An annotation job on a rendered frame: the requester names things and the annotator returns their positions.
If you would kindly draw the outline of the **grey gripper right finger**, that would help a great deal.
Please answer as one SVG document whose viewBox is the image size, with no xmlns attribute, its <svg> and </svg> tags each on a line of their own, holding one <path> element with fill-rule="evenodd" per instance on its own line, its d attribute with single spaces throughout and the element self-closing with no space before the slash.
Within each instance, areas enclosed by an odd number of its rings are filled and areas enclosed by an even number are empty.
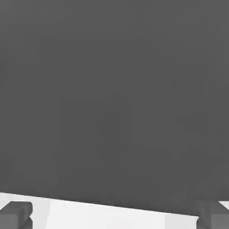
<svg viewBox="0 0 229 229">
<path fill-rule="evenodd" d="M 197 201 L 196 229 L 229 229 L 229 209 L 218 201 Z"/>
</svg>

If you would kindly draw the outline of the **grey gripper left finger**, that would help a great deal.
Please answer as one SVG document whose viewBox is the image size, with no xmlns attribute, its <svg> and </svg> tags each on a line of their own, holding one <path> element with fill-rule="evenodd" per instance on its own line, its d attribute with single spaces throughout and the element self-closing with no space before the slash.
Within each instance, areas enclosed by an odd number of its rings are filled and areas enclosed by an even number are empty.
<svg viewBox="0 0 229 229">
<path fill-rule="evenodd" d="M 33 205 L 26 201 L 10 201 L 0 210 L 0 229 L 33 229 Z"/>
</svg>

